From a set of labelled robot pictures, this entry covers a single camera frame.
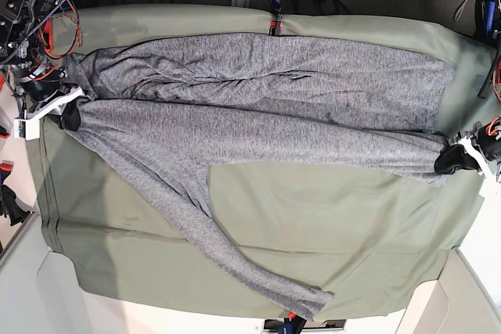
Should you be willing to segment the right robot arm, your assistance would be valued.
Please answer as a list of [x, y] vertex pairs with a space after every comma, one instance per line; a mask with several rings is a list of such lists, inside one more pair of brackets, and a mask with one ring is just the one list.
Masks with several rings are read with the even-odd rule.
[[43, 117], [62, 115], [70, 102], [84, 94], [76, 84], [66, 82], [67, 72], [56, 64], [81, 45], [81, 29], [76, 29], [67, 52], [55, 53], [52, 21], [56, 16], [80, 24], [72, 0], [7, 0], [1, 11], [1, 84], [20, 101], [20, 114], [10, 130], [1, 130], [2, 138], [39, 138]]

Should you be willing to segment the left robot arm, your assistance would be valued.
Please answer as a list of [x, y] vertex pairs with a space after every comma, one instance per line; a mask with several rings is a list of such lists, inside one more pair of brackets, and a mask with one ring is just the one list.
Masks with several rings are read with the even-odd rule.
[[[500, 99], [500, 0], [479, 0], [475, 6], [476, 36], [496, 47], [496, 54], [477, 97], [485, 99], [492, 90]], [[470, 131], [460, 131], [449, 139], [434, 163], [438, 174], [452, 175], [459, 170], [477, 171], [488, 183], [500, 184], [500, 117], [486, 125], [477, 122]]]

